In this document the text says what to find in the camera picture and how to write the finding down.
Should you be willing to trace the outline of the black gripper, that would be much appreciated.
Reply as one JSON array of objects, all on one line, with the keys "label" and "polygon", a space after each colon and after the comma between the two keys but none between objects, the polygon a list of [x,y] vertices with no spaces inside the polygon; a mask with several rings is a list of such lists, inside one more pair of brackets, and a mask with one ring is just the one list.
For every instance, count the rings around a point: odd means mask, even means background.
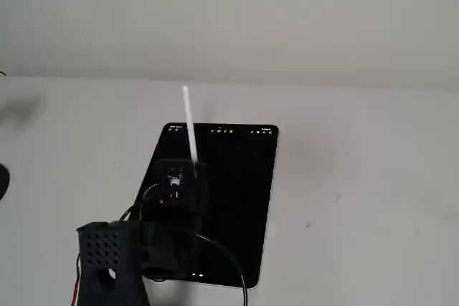
[{"label": "black gripper", "polygon": [[161,158],[148,168],[139,197],[143,276],[186,280],[201,265],[204,220],[209,208],[207,165]]}]

